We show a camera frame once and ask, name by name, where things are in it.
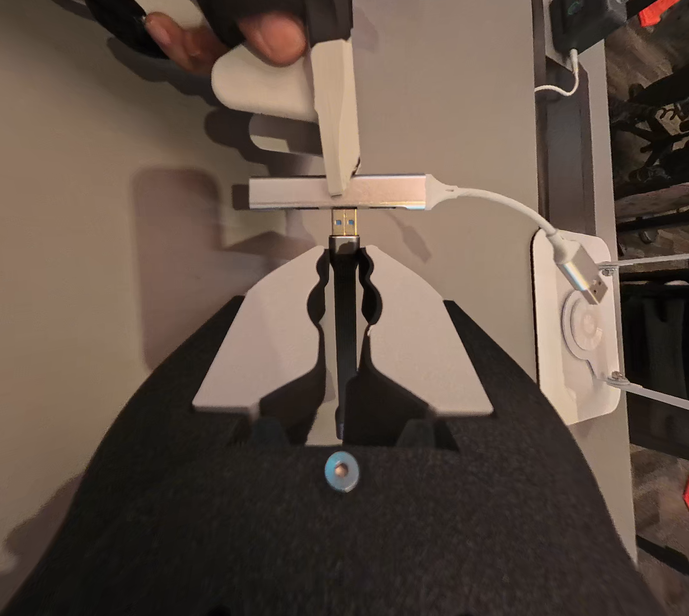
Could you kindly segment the orange traffic cone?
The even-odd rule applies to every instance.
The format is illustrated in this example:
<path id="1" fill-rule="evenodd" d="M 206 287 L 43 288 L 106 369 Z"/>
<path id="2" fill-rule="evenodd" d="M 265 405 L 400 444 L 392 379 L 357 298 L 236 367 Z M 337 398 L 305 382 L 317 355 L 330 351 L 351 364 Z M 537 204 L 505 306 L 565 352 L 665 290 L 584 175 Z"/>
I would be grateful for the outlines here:
<path id="1" fill-rule="evenodd" d="M 659 24 L 663 15 L 681 0 L 658 0 L 638 12 L 639 25 L 651 28 Z"/>

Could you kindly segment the person's left hand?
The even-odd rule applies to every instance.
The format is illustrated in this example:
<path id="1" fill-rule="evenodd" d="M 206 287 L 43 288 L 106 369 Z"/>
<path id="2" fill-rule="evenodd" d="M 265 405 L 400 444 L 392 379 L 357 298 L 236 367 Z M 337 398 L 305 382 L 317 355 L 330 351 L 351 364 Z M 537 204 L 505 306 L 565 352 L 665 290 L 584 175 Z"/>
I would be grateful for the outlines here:
<path id="1" fill-rule="evenodd" d="M 154 12 L 145 18 L 147 32 L 162 52 L 182 69 L 207 74 L 227 48 L 205 26 L 182 28 L 167 15 Z M 306 51 L 303 23 L 292 15 L 268 12 L 238 21 L 246 43 L 263 60 L 287 66 Z"/>

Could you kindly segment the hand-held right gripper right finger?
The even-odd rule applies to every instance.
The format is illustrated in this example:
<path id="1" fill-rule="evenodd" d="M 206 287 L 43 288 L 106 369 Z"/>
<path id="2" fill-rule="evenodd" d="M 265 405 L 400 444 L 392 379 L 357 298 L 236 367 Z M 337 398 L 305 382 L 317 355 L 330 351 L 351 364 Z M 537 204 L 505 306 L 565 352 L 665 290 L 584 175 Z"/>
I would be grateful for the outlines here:
<path id="1" fill-rule="evenodd" d="M 412 420 L 492 415 L 442 296 L 374 245 L 359 273 L 366 330 L 345 388 L 345 438 L 397 439 Z"/>

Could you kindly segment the wooden document stand white base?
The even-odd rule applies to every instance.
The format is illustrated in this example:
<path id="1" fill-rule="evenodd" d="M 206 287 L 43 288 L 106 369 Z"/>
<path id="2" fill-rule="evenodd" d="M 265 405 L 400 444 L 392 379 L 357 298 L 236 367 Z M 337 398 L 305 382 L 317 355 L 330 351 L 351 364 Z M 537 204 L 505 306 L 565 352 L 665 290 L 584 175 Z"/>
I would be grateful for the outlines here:
<path id="1" fill-rule="evenodd" d="M 567 425 L 613 412 L 623 391 L 688 410 L 686 399 L 644 388 L 624 375 L 615 303 L 620 264 L 610 260 L 606 243 L 574 232 L 562 232 L 562 237 L 583 253 L 583 263 L 576 262 L 579 279 L 585 279 L 589 270 L 597 272 L 604 291 L 600 300 L 590 302 L 556 266 L 546 233 L 534 235 L 531 260 L 538 385 L 550 404 Z"/>

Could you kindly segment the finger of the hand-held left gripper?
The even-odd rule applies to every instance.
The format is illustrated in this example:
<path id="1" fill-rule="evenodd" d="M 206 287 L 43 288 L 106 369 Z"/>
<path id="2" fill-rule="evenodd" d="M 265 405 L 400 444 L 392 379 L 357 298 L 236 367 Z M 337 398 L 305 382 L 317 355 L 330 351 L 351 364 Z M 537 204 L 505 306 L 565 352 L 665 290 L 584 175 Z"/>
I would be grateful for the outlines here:
<path id="1" fill-rule="evenodd" d="M 351 39 L 316 43 L 311 50 L 311 70 L 327 187 L 330 195 L 339 197 L 360 164 Z"/>

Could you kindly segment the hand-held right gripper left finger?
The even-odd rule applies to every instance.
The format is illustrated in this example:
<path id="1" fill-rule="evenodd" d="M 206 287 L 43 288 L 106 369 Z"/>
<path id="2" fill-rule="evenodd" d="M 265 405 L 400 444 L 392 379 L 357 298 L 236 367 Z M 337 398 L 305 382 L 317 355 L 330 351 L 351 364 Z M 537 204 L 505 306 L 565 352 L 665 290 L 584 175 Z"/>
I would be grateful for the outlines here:
<path id="1" fill-rule="evenodd" d="M 278 421 L 307 439 L 326 393 L 329 253 L 315 246 L 251 288 L 193 399 L 197 412 Z"/>

